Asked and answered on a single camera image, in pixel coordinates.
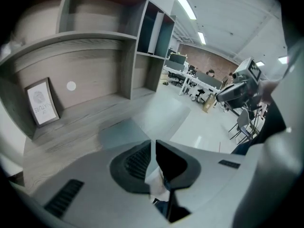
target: ceiling light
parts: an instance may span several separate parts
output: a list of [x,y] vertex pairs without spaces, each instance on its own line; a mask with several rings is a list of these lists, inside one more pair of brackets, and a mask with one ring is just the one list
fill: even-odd
[[259,61],[256,63],[256,65],[259,67],[259,66],[264,66],[265,64],[262,61]]
[[199,34],[199,38],[200,38],[201,42],[205,45],[206,42],[205,42],[204,34],[201,32],[198,32],[198,34]]
[[280,61],[282,64],[286,64],[287,61],[288,61],[288,57],[279,57],[279,61]]
[[186,13],[188,14],[190,19],[196,19],[189,3],[187,2],[187,0],[177,0],[178,2],[180,2],[181,6],[185,9]]

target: office chair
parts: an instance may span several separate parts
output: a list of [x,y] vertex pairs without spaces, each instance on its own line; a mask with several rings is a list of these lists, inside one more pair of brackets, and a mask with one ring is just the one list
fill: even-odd
[[239,136],[241,133],[243,133],[245,135],[245,138],[247,138],[248,140],[251,140],[251,136],[250,133],[247,131],[247,126],[249,125],[250,120],[249,120],[249,113],[247,110],[242,111],[241,115],[237,118],[237,124],[235,124],[229,131],[228,133],[235,127],[237,126],[237,130],[238,132],[232,137],[230,138],[233,139],[234,137]]

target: picture frame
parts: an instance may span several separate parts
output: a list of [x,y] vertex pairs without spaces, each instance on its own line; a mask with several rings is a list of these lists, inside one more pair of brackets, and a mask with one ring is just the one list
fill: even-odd
[[25,93],[31,113],[38,127],[43,127],[59,119],[59,115],[49,89],[48,78],[39,80],[38,82],[27,86],[25,88]]

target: table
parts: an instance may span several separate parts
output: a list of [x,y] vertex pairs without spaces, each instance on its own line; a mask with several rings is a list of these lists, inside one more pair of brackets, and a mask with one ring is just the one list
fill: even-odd
[[214,93],[220,92],[219,89],[217,89],[217,88],[215,88],[215,87],[213,87],[211,85],[208,85],[208,84],[200,81],[198,78],[195,78],[195,77],[193,77],[190,74],[186,74],[186,73],[183,73],[181,71],[177,71],[177,70],[175,70],[173,68],[170,68],[170,67],[167,67],[167,66],[164,66],[163,70],[166,70],[166,71],[168,71],[170,73],[174,73],[174,74],[178,74],[178,75],[182,75],[182,76],[186,77],[186,79],[185,79],[185,81],[184,81],[184,83],[183,83],[183,85],[182,85],[182,87],[180,89],[179,95],[181,95],[183,93],[184,89],[189,86],[189,84],[191,83],[191,81],[194,82],[194,83],[196,83],[196,84],[198,84],[198,85],[200,85],[200,86],[202,86],[203,88],[208,89],[209,91],[212,90],[212,92],[214,92]]

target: cardboard box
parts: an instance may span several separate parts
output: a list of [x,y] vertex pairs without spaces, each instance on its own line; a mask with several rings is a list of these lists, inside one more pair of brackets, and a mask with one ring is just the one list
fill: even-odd
[[208,113],[208,110],[212,107],[214,102],[215,102],[215,95],[210,94],[207,101],[203,105],[203,111]]

